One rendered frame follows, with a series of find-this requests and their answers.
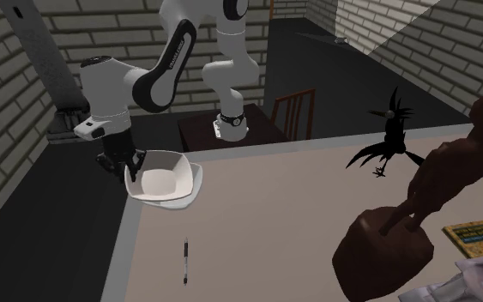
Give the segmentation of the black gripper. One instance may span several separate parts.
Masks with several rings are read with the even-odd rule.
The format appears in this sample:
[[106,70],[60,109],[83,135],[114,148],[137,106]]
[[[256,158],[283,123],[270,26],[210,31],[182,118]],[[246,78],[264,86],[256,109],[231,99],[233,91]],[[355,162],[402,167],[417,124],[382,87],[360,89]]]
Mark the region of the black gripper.
[[136,175],[142,168],[146,151],[136,150],[130,129],[101,138],[104,153],[95,160],[109,173],[118,178],[124,177],[124,167],[129,170],[130,179],[136,181]]

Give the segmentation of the white square bowl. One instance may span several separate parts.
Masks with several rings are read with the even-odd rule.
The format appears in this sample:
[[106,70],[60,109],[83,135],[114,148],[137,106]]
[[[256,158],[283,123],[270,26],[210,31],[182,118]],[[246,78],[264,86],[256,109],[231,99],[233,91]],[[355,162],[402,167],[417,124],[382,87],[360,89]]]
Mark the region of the white square bowl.
[[145,202],[166,202],[189,196],[193,173],[184,154],[168,150],[149,150],[141,169],[132,180],[125,167],[124,183],[128,194]]

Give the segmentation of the white square plate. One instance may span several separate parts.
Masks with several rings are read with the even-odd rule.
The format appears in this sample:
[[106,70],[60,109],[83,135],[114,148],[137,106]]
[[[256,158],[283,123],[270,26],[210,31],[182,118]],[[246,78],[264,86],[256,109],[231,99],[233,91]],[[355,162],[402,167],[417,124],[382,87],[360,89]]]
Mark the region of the white square plate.
[[169,210],[179,210],[189,207],[197,198],[198,193],[202,187],[203,172],[202,166],[196,163],[190,163],[190,168],[193,176],[192,192],[185,197],[174,199],[170,201],[149,202],[143,201],[144,204],[157,208],[166,208]]

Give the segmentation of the dark robot stand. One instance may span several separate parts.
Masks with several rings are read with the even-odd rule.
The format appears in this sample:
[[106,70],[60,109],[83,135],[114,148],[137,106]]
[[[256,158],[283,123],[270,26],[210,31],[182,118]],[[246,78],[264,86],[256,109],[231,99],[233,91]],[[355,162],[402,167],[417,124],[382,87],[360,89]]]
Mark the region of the dark robot stand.
[[289,141],[257,105],[245,105],[244,110],[248,118],[249,131],[246,137],[238,142],[226,142],[215,137],[213,122],[220,113],[219,110],[200,112],[198,115],[180,119],[178,129],[184,151],[196,152]]

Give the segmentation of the black and white pen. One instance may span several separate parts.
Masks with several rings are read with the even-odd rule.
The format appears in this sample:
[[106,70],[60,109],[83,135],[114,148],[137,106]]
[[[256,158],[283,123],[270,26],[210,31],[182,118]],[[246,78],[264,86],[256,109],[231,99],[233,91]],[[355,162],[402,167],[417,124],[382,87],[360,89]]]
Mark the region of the black and white pen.
[[189,240],[188,238],[185,238],[184,239],[184,278],[183,278],[184,287],[186,287],[188,283],[188,260],[189,260]]

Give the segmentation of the grey column with base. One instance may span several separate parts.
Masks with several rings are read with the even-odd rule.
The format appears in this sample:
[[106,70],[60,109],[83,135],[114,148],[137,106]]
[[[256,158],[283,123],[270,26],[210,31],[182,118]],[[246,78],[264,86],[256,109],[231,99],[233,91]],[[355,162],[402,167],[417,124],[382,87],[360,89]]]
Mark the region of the grey column with base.
[[56,107],[47,140],[79,142],[74,128],[90,116],[90,107],[33,0],[0,0],[0,9]]

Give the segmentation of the beige table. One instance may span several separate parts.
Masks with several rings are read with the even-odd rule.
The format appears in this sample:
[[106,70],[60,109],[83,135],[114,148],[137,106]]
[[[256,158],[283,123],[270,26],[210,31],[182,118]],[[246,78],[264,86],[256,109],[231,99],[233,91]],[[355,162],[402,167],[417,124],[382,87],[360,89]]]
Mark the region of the beige table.
[[[127,201],[100,302],[347,302],[332,256],[365,209],[395,206],[416,165],[353,163],[379,133],[192,152],[187,208]],[[189,240],[188,283],[184,239]]]

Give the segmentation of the brown wooden chair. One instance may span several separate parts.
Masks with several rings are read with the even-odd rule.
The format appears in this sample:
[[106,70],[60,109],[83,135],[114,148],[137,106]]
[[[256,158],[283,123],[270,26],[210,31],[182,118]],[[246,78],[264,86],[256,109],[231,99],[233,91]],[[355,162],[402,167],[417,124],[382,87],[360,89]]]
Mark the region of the brown wooden chair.
[[284,132],[284,135],[290,141],[298,140],[301,106],[303,103],[303,98],[306,95],[309,96],[309,106],[308,106],[308,114],[307,114],[305,139],[306,140],[311,139],[314,106],[315,106],[315,94],[316,94],[316,89],[311,88],[311,89],[306,89],[306,90],[297,92],[295,94],[289,94],[287,96],[283,96],[275,100],[270,121],[272,124],[276,122],[280,106],[281,104],[285,103],[287,105],[287,109],[286,109],[286,116],[284,120],[283,132]]

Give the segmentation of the black bird figure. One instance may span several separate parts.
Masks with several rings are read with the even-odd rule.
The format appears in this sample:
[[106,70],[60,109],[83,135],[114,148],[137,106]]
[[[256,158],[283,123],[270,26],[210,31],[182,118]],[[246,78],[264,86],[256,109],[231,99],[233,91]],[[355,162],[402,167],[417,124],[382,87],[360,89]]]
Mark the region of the black bird figure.
[[362,148],[346,165],[350,167],[355,161],[365,158],[360,164],[363,166],[369,160],[380,157],[384,161],[383,165],[377,167],[373,172],[378,178],[384,177],[385,167],[395,154],[405,154],[412,162],[420,166],[424,158],[407,151],[405,144],[406,132],[404,131],[404,120],[411,114],[412,108],[401,108],[401,99],[395,100],[398,88],[395,88],[390,97],[389,109],[386,112],[369,111],[370,114],[377,115],[386,119],[385,134],[382,142],[372,144]]

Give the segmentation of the dark brown wooden sculpture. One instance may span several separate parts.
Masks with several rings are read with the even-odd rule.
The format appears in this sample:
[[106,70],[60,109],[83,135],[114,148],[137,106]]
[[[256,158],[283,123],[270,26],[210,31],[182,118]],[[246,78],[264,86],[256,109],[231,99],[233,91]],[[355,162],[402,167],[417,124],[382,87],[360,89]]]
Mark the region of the dark brown wooden sculpture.
[[468,136],[444,142],[427,155],[404,202],[366,210],[347,230],[332,264],[349,302],[395,292],[432,260],[434,247],[421,223],[483,178],[483,96],[469,117],[474,127]]

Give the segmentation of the yellow book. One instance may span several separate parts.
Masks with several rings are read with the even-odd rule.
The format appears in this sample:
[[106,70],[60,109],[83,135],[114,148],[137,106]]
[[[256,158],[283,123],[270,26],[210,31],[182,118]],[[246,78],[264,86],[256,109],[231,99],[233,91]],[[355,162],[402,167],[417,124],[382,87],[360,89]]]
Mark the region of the yellow book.
[[483,257],[483,220],[444,226],[442,232],[466,257]]

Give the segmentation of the pale crumpled cloth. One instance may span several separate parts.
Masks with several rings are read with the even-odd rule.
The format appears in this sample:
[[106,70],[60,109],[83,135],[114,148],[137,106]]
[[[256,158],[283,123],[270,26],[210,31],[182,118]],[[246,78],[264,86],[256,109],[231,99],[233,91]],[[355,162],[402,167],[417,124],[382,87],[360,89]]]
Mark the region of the pale crumpled cloth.
[[456,262],[461,272],[444,283],[400,294],[400,302],[483,302],[483,257]]

